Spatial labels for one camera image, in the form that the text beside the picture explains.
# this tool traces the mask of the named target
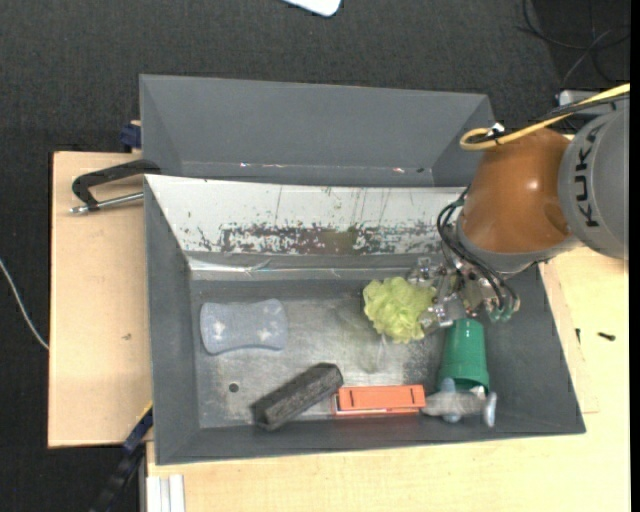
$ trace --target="cable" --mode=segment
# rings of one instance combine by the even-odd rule
[[[619,85],[612,89],[608,89],[599,94],[566,106],[568,112],[566,114],[556,115],[555,117],[550,118],[547,118],[545,116],[541,121],[538,121],[535,124],[509,134],[496,134],[495,131],[490,128],[474,128],[473,130],[469,130],[462,136],[462,138],[460,139],[460,147],[467,151],[478,151],[481,149],[492,148],[500,144],[506,144],[507,142],[514,141],[516,139],[519,139],[520,137],[524,137],[525,135],[529,135],[530,133],[540,130],[545,126],[549,126],[569,117],[571,114],[578,110],[578,106],[582,106],[583,108],[592,107],[594,104],[600,102],[601,100],[604,101],[612,98],[619,98],[630,94],[630,92],[630,83]]]
[[[487,280],[491,288],[493,288],[494,293],[498,299],[498,309],[504,311],[506,308],[505,304],[505,296],[500,290],[504,289],[508,293],[509,298],[509,308],[517,309],[517,305],[519,304],[518,295],[516,292],[509,286],[502,276],[491,269],[489,265],[483,262],[478,257],[469,253],[464,246],[462,246],[459,241],[454,240],[449,234],[446,232],[446,228],[449,226],[451,222],[451,217],[455,210],[464,205],[466,195],[469,192],[471,185],[467,186],[464,191],[460,194],[458,199],[453,203],[446,205],[438,214],[438,218],[436,220],[436,229],[438,230],[438,234],[442,240],[442,243],[446,245],[453,253],[458,256],[462,261],[468,262],[475,267],[475,269]]]
[[[563,87],[568,81],[569,77],[575,72],[575,70],[584,61],[586,57],[591,58],[593,67],[603,79],[605,79],[608,82],[615,82],[615,80],[609,77],[602,70],[602,67],[600,66],[600,62],[599,62],[600,52],[602,50],[612,48],[613,46],[616,46],[626,41],[627,39],[631,38],[631,25],[628,25],[628,24],[621,24],[621,25],[614,26],[613,28],[606,30],[602,34],[597,35],[596,28],[595,28],[595,19],[593,16],[593,0],[589,0],[588,8],[589,8],[589,21],[591,25],[591,31],[590,31],[591,43],[588,44],[587,46],[580,46],[580,45],[566,43],[558,39],[553,39],[549,37],[547,34],[545,34],[544,32],[542,32],[540,29],[535,27],[533,22],[531,21],[531,18],[529,17],[529,11],[527,9],[527,0],[522,0],[522,17],[524,18],[527,24],[527,28],[518,27],[520,30],[527,32],[529,34],[532,34],[549,44],[553,44],[555,46],[559,46],[561,48],[565,48],[569,50],[579,50],[584,52],[584,54],[580,56],[580,58],[573,64],[573,66],[571,66],[571,69],[565,74],[562,81]],[[600,44],[601,40],[603,40],[605,37],[612,34],[615,30],[619,30],[619,29],[628,29],[628,33],[614,41],[611,41],[610,43]]]
[[[2,261],[2,258],[0,258],[0,270],[2,270],[2,273],[5,275],[5,277],[7,278],[7,281],[9,282],[9,286],[11,287],[11,291],[13,292],[13,295],[16,298],[16,302],[18,303],[18,306],[20,306],[20,311],[22,311],[22,316],[24,317],[25,321],[27,322],[27,325],[29,326],[29,329],[31,329],[31,332],[33,333],[33,335],[38,340],[38,343],[40,343],[40,345],[42,345],[44,348],[49,350],[49,344],[40,335],[40,333],[36,329],[35,325],[33,325],[33,322],[31,321],[31,318],[29,317],[29,314],[27,313],[27,310],[24,307],[24,303],[22,302],[22,297],[20,297],[20,293],[18,292],[18,289],[16,288],[16,285],[13,282],[13,279],[11,278],[11,274],[9,274],[9,271],[7,270],[7,267],[5,267],[4,262]]]

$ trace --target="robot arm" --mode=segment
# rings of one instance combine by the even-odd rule
[[[622,95],[617,108],[571,141],[546,126],[593,103],[553,111],[515,134],[481,129],[463,137],[464,149],[485,152],[471,185],[438,218],[444,263],[418,262],[409,276],[438,290],[421,317],[426,334],[483,308],[492,320],[508,320],[519,307],[508,278],[579,245],[628,258],[629,86],[612,91],[592,101]]]

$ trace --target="green cup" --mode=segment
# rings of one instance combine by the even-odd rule
[[[461,318],[447,330],[438,382],[446,377],[453,379],[456,389],[484,386],[489,393],[484,327],[477,320]]]

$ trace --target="dark floor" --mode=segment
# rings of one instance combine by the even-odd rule
[[[517,0],[344,0],[330,19],[279,0],[0,2],[0,257],[35,324],[46,335],[49,154],[123,151],[139,73],[482,92],[513,128],[563,87],[629,81],[630,0],[528,5],[555,42]],[[118,450],[46,449],[48,356],[2,276],[0,322],[0,511],[87,510]]]

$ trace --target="orange object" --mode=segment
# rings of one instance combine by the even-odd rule
[[[558,199],[558,168],[569,141],[542,129],[486,150],[460,216],[486,251],[541,251],[569,236]]]
[[[336,416],[417,414],[426,405],[424,387],[357,386],[340,388],[334,395]]]

